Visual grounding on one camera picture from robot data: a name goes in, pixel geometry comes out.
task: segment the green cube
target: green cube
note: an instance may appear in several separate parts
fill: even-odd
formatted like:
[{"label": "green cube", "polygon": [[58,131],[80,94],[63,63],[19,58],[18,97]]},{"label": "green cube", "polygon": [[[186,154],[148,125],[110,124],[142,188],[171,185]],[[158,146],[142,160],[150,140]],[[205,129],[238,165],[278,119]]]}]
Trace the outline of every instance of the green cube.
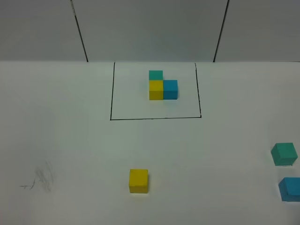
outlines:
[{"label": "green cube", "polygon": [[293,143],[276,143],[271,154],[275,165],[293,165],[298,158]]},{"label": "green cube", "polygon": [[149,80],[150,81],[162,81],[163,71],[162,70],[149,70]]}]

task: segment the drawn square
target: drawn square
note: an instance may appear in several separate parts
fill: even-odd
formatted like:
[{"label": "drawn square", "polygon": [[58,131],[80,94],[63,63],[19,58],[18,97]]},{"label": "drawn square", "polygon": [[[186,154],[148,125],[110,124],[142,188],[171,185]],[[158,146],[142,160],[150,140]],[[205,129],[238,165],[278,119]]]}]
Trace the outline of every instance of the drawn square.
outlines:
[{"label": "drawn square", "polygon": [[[149,100],[149,71],[177,80],[178,99]],[[111,120],[201,118],[194,63],[115,63]]]}]

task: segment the blue cube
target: blue cube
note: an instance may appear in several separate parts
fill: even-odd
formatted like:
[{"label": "blue cube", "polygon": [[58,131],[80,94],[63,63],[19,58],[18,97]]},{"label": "blue cube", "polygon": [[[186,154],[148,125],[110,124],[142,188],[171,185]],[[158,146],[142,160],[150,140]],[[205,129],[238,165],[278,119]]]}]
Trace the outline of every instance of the blue cube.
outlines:
[{"label": "blue cube", "polygon": [[178,98],[177,80],[164,80],[164,99]]},{"label": "blue cube", "polygon": [[284,202],[300,202],[300,178],[284,177],[279,183],[281,199]]},{"label": "blue cube", "polygon": [[162,81],[163,71],[162,70],[149,70],[149,80],[150,81]]}]

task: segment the stacked cubes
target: stacked cubes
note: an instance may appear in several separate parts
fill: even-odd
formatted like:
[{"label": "stacked cubes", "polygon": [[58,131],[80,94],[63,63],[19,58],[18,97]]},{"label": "stacked cubes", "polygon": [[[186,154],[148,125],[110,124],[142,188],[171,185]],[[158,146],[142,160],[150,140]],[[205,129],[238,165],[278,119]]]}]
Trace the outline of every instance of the stacked cubes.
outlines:
[{"label": "stacked cubes", "polygon": [[177,80],[164,80],[162,70],[149,71],[149,99],[177,99],[178,84]]}]

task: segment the teal cube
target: teal cube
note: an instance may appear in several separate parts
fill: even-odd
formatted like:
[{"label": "teal cube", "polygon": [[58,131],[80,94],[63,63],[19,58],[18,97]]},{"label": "teal cube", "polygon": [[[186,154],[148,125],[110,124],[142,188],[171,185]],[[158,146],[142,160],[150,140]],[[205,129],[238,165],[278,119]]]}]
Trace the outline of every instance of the teal cube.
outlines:
[{"label": "teal cube", "polygon": [[293,165],[298,158],[293,143],[276,143],[271,154],[275,165]]},{"label": "teal cube", "polygon": [[164,99],[178,99],[177,80],[164,80]]},{"label": "teal cube", "polygon": [[150,81],[162,81],[163,71],[162,70],[149,70],[149,80]]},{"label": "teal cube", "polygon": [[300,178],[284,177],[279,183],[281,199],[284,202],[300,202]]}]

